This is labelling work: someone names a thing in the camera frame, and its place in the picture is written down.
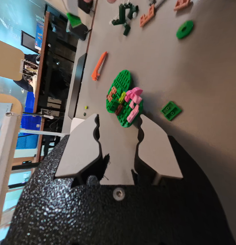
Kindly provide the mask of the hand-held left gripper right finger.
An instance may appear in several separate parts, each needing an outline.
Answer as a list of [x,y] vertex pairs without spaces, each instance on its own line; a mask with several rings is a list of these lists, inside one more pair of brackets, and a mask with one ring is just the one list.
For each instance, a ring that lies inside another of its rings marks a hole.
[[183,179],[167,133],[144,114],[138,118],[134,168],[139,179],[152,185],[158,185],[163,177]]

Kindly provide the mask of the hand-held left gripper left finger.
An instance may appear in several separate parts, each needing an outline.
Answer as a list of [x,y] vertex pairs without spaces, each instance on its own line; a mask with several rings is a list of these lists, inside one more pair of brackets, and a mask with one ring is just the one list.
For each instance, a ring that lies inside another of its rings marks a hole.
[[72,178],[71,187],[85,185],[90,175],[103,178],[103,155],[99,142],[99,115],[92,114],[70,133],[55,179]]

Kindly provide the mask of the green lego baseplate build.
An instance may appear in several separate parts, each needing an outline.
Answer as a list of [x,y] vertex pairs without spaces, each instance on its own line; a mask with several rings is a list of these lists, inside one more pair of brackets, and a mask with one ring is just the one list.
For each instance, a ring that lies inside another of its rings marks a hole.
[[143,90],[131,87],[132,75],[128,70],[121,71],[114,79],[106,96],[106,109],[116,115],[120,125],[130,127],[143,112]]

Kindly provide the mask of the green square lego plate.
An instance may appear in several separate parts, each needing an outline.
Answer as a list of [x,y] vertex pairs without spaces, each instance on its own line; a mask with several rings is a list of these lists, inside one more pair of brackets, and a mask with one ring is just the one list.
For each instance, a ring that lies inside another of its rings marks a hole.
[[169,101],[160,112],[168,121],[172,121],[178,114],[182,112],[182,109],[179,108],[173,101]]

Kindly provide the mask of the green round lego plate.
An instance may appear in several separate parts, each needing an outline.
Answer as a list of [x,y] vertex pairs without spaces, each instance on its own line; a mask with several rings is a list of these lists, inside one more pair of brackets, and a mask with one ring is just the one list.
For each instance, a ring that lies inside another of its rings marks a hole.
[[177,39],[183,39],[190,35],[191,31],[193,30],[194,22],[193,20],[187,20],[184,22],[177,30],[176,37]]

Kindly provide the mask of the salmon lego plate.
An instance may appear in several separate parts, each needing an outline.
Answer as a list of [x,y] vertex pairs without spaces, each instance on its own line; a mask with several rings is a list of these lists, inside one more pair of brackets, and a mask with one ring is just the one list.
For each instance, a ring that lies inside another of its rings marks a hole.
[[177,0],[174,11],[180,11],[187,8],[191,4],[191,0]]
[[143,14],[140,17],[140,27],[144,27],[155,16],[155,5],[152,4],[147,14]]

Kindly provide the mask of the dark green lego assembly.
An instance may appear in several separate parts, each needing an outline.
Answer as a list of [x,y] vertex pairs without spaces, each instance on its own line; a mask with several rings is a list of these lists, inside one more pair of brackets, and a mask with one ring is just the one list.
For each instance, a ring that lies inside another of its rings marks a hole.
[[137,17],[139,12],[139,6],[134,5],[131,2],[127,2],[119,5],[119,14],[116,19],[112,19],[110,24],[113,26],[122,25],[124,27],[124,36],[128,36],[130,33],[130,25],[127,20],[132,20]]

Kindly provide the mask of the white plastic tray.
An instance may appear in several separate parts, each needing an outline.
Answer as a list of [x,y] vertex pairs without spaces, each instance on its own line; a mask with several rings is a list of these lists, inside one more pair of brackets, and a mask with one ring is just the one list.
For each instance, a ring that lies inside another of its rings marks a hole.
[[71,121],[71,128],[70,128],[70,133],[79,125],[81,124],[85,119],[82,118],[76,118],[74,117]]

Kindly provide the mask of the blue storage bin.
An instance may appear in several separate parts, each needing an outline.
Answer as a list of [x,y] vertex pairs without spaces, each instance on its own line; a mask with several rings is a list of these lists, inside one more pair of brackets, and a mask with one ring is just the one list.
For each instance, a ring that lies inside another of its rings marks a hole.
[[[33,113],[35,97],[33,92],[28,92],[25,102],[24,112]],[[21,119],[21,128],[27,130],[40,130],[41,117],[23,114]],[[16,149],[36,149],[38,144],[37,134],[19,133]]]

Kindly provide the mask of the dark flat desk pad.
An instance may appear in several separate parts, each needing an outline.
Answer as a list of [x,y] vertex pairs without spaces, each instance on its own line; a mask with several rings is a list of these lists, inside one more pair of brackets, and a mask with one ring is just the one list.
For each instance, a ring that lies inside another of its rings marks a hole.
[[70,98],[70,105],[69,105],[69,110],[68,110],[68,117],[70,119],[73,119],[76,114],[77,103],[79,99],[79,93],[80,93],[80,88],[81,88],[81,83],[83,79],[85,63],[86,63],[86,57],[87,57],[87,53],[79,57],[77,61],[77,68],[76,68],[76,73],[74,77],[74,83],[73,83],[73,88],[72,88],[72,93],[71,93],[71,98]]

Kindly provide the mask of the tan chair back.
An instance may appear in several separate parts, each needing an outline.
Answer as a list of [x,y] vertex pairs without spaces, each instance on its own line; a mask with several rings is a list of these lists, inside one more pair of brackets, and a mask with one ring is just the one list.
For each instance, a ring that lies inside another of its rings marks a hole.
[[0,126],[3,125],[5,118],[10,120],[9,131],[18,135],[23,107],[21,102],[15,97],[7,94],[0,94]]
[[20,67],[24,57],[20,49],[0,41],[0,77],[20,81],[22,79]]

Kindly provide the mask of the wooden desk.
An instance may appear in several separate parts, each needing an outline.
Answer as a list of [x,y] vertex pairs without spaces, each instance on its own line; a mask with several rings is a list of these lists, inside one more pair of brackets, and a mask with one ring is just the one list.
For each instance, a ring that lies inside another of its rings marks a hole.
[[[42,84],[42,78],[43,78],[43,68],[44,68],[44,59],[47,53],[47,32],[49,27],[49,17],[50,13],[46,11],[44,16],[44,29],[43,29],[43,38],[42,38],[42,47],[40,52],[40,63],[39,63],[39,69],[37,74],[37,81],[36,81],[36,92],[35,92],[35,101],[34,101],[34,108],[33,108],[33,114],[27,114],[27,116],[41,116],[41,114],[37,113],[39,105],[39,97],[40,97],[40,87]],[[20,165],[23,161],[31,160],[32,163],[40,162],[41,160],[41,149],[42,149],[42,136],[39,135],[39,139],[37,142],[37,152],[34,157],[20,157],[20,158],[14,158],[13,165]]]

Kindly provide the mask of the orange brick separator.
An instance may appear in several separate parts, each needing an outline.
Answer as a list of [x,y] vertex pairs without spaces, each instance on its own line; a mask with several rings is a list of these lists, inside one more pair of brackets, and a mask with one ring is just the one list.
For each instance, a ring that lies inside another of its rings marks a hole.
[[93,73],[91,75],[93,81],[97,81],[98,77],[100,76],[99,69],[102,66],[107,54],[108,54],[107,51],[105,51],[104,53],[101,54],[96,66],[94,68],[94,71],[93,71]]

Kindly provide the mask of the black box device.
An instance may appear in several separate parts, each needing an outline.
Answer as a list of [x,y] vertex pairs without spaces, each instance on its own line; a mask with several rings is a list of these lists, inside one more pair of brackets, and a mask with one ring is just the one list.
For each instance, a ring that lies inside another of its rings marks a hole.
[[82,23],[80,17],[77,17],[67,12],[67,19],[68,21],[66,32],[81,41],[85,41],[88,33],[88,28]]

